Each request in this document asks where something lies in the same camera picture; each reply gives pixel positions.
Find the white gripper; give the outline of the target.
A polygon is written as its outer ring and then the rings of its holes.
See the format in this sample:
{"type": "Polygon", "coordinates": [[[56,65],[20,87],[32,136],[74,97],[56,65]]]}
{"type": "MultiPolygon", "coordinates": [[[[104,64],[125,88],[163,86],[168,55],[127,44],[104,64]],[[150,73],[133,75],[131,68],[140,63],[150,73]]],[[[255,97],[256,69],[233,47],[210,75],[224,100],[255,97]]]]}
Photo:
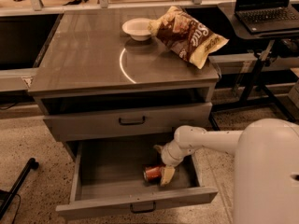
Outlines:
{"type": "Polygon", "coordinates": [[[153,148],[161,154],[161,159],[166,165],[161,168],[160,180],[160,185],[166,186],[171,182],[174,176],[174,167],[180,165],[187,156],[187,150],[181,148],[175,140],[167,143],[165,146],[154,145],[153,148]]]}

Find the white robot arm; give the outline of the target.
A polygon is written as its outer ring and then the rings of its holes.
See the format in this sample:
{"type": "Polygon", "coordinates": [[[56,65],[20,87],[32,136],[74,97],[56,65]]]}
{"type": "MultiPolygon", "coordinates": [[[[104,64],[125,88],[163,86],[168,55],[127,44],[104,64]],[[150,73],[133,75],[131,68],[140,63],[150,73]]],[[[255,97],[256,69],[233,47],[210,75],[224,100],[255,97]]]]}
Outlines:
{"type": "Polygon", "coordinates": [[[242,131],[180,126],[172,141],[154,147],[164,164],[161,184],[201,147],[235,156],[234,224],[299,224],[299,125],[260,119],[242,131]]]}

